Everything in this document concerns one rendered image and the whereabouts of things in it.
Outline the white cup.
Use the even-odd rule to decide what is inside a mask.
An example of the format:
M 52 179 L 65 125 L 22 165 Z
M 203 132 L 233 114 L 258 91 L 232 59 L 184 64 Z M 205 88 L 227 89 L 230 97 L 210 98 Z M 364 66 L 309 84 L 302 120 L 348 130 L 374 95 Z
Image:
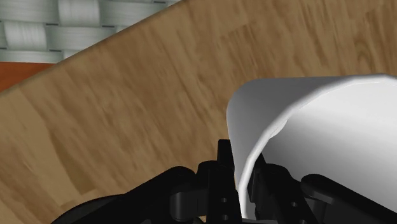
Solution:
M 297 180 L 320 174 L 397 212 L 397 76 L 264 78 L 235 91 L 226 110 L 244 218 L 259 156 Z

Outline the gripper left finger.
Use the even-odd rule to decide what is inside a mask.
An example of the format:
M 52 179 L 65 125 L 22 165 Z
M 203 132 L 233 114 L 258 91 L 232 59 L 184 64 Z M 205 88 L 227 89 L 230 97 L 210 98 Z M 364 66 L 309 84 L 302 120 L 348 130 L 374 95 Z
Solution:
M 242 224 L 228 139 L 197 171 L 170 168 L 127 193 L 75 206 L 52 224 L 201 224 L 201 216 L 207 224 Z

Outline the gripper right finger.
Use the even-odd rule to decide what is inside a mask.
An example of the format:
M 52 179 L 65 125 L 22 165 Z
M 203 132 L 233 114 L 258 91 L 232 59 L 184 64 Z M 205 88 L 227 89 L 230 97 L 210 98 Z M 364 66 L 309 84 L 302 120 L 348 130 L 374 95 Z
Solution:
M 397 213 L 320 174 L 300 181 L 263 155 L 247 187 L 255 218 L 277 224 L 397 224 Z

